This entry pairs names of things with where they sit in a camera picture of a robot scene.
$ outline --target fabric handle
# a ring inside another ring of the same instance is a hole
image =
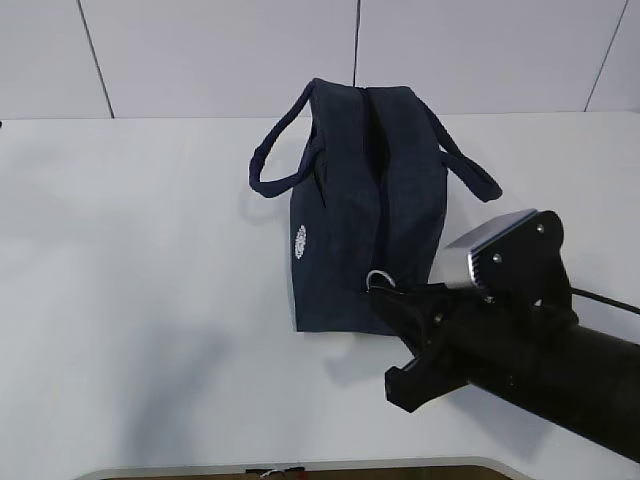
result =
[[[297,172],[279,180],[266,182],[260,180],[260,174],[262,173],[265,161],[267,160],[267,156],[269,155],[269,152],[271,152],[273,145],[276,143],[280,134],[300,114],[309,100],[309,97],[311,97],[311,92],[314,87],[315,81],[312,80],[305,87],[300,98],[296,100],[296,103],[294,103],[291,109],[278,121],[278,123],[275,124],[262,143],[258,148],[256,148],[253,157],[251,158],[251,162],[249,163],[249,185],[254,191],[258,192],[263,197],[277,197],[300,183],[311,170],[315,156],[324,148],[324,145],[320,140],[321,136],[317,135],[311,141],[311,144],[306,146]]]
[[[500,185],[489,175],[484,168],[464,155],[456,142],[451,138],[447,129],[444,128],[440,119],[431,109],[422,103],[429,118],[429,122],[436,133],[438,143],[444,147],[446,152],[442,152],[445,166],[462,180],[473,194],[483,202],[495,200],[502,195]]]

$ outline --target embroidered logo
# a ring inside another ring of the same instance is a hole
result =
[[[296,243],[294,245],[294,253],[298,260],[302,258],[304,254],[304,246],[307,244],[307,229],[304,225],[300,225],[298,233],[296,234]]]

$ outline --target table surface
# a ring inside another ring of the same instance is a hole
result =
[[[575,286],[640,303],[640,115],[443,117],[495,174],[450,176],[442,243],[553,209]],[[397,339],[293,330],[288,197],[247,186],[273,119],[9,121],[0,129],[0,477],[479,464],[515,477],[638,478],[637,464],[475,387],[386,402]],[[300,119],[266,175],[296,168]],[[432,280],[439,279],[436,262]],[[640,342],[640,320],[576,300]]]

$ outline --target lunch bag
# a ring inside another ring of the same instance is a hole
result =
[[[313,118],[298,171],[261,181],[276,139],[307,101]],[[367,275],[384,271],[399,287],[427,282],[444,226],[448,170],[484,202],[502,194],[410,88],[318,78],[306,86],[249,165],[249,184],[264,197],[293,189],[298,331],[393,334],[371,310]]]

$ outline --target black cylinder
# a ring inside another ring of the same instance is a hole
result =
[[[464,377],[640,462],[640,346],[542,309],[533,322],[498,310],[452,319],[451,358]]]

